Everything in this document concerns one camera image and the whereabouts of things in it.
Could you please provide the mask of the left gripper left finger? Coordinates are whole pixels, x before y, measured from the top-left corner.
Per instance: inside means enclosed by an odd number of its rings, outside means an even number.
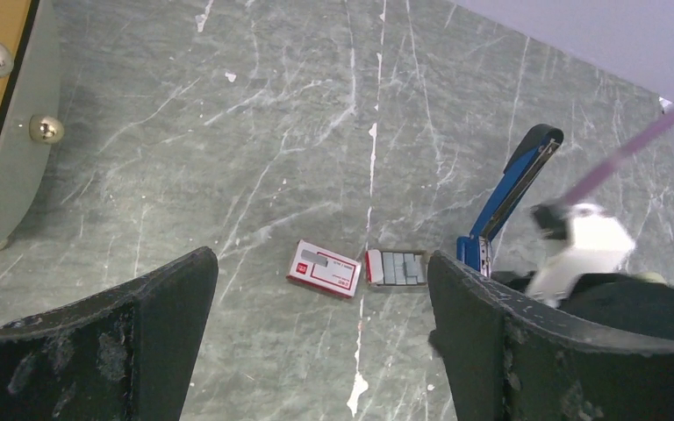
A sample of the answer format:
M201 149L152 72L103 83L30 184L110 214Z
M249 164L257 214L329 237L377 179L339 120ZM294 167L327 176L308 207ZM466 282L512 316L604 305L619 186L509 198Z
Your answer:
M200 247L0 326L0 420L177 420L218 274Z

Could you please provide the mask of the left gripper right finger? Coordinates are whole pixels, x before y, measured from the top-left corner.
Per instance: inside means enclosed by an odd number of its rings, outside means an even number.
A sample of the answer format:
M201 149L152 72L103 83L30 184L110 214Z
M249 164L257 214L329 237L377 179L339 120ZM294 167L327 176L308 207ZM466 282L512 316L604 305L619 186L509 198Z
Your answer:
M674 338L552 308L437 251L435 328L461 420L674 420Z

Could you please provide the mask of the blue stapler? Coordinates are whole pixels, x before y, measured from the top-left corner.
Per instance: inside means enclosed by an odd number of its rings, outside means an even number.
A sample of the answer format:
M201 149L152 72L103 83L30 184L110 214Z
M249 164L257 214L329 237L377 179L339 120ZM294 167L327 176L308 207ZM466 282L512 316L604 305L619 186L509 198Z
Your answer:
M484 276L491 274L492 241L563 140L563 131L552 125L538 124L528 130L470 232L457 239L458 260Z

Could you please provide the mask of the cardboard staple tray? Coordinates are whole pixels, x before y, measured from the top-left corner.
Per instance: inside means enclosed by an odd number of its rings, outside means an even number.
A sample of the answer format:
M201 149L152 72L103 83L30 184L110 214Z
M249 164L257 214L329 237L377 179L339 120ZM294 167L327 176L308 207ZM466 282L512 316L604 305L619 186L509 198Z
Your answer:
M383 278L384 278L384 273L383 273L383 265L382 265L382 258L381 258L381 252L399 252L399 253L419 253L423 255L423 261L424 261L424 266L426 270L426 278L427 278L427 263L429 259L429 255L424 251L424 250L410 250L410 249L370 249L366 252L365 254L365 263L366 263L366 279L367 282L370 286L373 288L378 288L378 289L386 289L386 288L399 288L399 289L419 289L419 288L424 288L427 286L428 281L425 285L419 285L419 286L389 286L389 285L384 285L383 284Z

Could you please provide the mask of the red white staple box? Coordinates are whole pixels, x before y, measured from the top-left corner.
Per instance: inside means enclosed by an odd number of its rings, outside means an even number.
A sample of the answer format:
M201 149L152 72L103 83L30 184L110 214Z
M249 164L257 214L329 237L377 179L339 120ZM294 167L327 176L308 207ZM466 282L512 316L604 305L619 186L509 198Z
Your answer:
M359 261L301 239L286 278L335 296L352 298L361 270Z

